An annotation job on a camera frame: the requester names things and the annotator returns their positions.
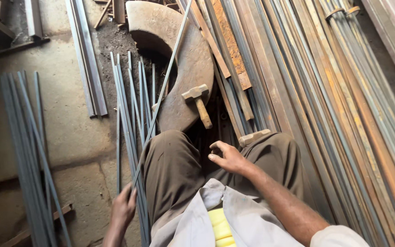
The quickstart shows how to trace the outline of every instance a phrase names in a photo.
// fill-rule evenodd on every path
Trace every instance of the left hand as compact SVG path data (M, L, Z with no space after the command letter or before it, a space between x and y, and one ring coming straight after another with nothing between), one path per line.
M129 195L132 183L128 183L123 191L114 199L111 210L111 226L126 230L135 216L136 188Z

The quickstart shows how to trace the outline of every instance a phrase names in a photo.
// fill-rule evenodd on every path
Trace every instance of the man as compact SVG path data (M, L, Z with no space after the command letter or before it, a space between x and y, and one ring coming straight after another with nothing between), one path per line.
M184 133L152 138L141 158L151 246L367 247L345 226L331 226L302 202L299 148L274 133L241 153L217 141L204 173L199 152ZM135 214L130 184L114 200L104 247L120 246Z

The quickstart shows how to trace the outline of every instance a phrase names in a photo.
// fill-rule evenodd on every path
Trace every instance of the curved anvil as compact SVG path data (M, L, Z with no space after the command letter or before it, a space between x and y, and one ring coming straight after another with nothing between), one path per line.
M137 48L154 50L170 58L184 16L161 4L145 1L127 1L126 9L129 32ZM183 132L199 117L196 106L186 104L182 93L206 84L209 94L202 97L202 100L207 104L213 88L213 61L208 44L189 20L175 60L178 76L167 97L161 101L157 116L161 132Z

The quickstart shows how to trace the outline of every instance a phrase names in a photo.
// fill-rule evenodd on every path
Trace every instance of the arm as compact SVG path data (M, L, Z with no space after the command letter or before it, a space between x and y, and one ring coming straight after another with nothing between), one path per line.
M233 146L217 141L210 148L213 151L208 158L226 171L249 179L288 233L301 244L309 246L312 236L329 226L318 213L269 177L260 167L246 160Z
M126 185L112 203L111 220L103 238L103 247L121 246L124 233L126 233L130 221L135 216L136 189L129 195L130 186L130 183Z

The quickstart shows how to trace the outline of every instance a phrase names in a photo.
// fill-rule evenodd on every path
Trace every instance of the hammer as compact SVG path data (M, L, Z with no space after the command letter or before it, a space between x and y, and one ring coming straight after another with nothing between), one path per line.
M260 139L261 137L263 137L263 136L265 136L265 135L267 135L269 133L271 133L271 131L268 130L268 129L265 129L265 130L262 130L262 131L259 131L259 132L254 132L252 134L244 135L244 136L239 138L240 147L244 148L247 145L257 141L258 139Z
M202 95L206 95L208 93L208 86L206 84L203 84L199 87L193 87L192 89L183 93L182 97L187 103L195 100L197 110L199 111L200 120L202 120L206 129L211 129L213 127L213 124L211 123L210 116L208 116L207 110L205 109L205 105L202 102L201 98Z

